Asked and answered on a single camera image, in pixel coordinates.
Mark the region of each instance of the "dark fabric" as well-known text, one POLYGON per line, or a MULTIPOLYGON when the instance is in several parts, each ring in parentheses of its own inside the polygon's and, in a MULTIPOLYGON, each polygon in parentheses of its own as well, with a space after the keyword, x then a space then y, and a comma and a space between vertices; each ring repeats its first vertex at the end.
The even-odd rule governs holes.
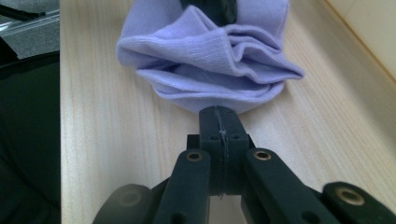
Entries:
POLYGON ((60 66, 0 81, 0 223, 61 223, 60 66))

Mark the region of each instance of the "bolt hole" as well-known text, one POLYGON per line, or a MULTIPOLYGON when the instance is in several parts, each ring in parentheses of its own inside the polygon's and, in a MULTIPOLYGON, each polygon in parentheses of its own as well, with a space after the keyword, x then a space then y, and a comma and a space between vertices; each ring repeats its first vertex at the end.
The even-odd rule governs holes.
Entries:
POLYGON ((189 161, 200 161, 202 158, 203 156, 199 152, 192 152, 187 155, 187 160, 189 161))
POLYGON ((119 204, 123 207, 132 207, 137 205, 142 196, 136 190, 126 191, 120 196, 119 204))
POLYGON ((306 223, 309 224, 319 224, 320 218, 313 212, 303 212, 301 217, 306 223))
POLYGON ((185 224, 187 223, 186 215, 182 213, 174 213, 171 217, 172 224, 185 224))
POLYGON ((271 154, 269 154, 268 152, 264 152, 264 151, 256 151, 254 153, 254 157, 261 161, 271 160, 271 154))
POLYGON ((339 188, 335 192, 337 196, 344 201, 352 205, 363 205, 364 198, 359 195, 355 190, 348 188, 339 188))

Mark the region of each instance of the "wooden table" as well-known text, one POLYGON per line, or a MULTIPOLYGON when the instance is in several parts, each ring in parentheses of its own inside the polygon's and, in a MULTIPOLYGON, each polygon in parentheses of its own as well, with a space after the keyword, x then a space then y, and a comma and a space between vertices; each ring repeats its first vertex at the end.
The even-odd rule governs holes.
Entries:
MULTIPOLYGON (((129 183, 167 178, 198 117, 159 98, 115 45, 133 0, 61 1, 63 223, 91 223, 129 183)), ((240 116, 313 189, 347 181, 396 212, 396 84, 323 1, 291 1, 285 52, 306 72, 240 116)), ((244 223, 238 197, 210 223, 244 223)))

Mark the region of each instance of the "purple cloth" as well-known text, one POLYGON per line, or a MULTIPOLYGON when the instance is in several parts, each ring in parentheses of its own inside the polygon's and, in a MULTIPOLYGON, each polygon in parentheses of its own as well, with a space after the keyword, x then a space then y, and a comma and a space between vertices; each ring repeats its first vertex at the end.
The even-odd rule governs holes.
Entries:
POLYGON ((162 98, 192 112, 222 105, 237 113, 272 100, 304 76, 282 53, 289 0, 241 0, 236 24, 218 27, 179 0, 135 0, 117 44, 162 98))

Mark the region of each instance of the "table surface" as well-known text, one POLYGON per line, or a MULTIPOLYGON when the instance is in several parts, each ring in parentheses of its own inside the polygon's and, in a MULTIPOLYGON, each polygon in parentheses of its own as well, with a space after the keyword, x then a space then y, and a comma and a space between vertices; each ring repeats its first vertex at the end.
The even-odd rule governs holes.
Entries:
MULTIPOLYGON (((63 223, 92 223, 118 187, 167 178, 198 116, 121 66, 115 45, 133 0, 61 1, 63 223)), ((357 185, 396 212, 396 84, 323 1, 290 1, 288 58, 306 72, 240 115, 256 146, 302 181, 357 185)), ((239 197, 213 197, 209 223, 244 223, 239 197)))

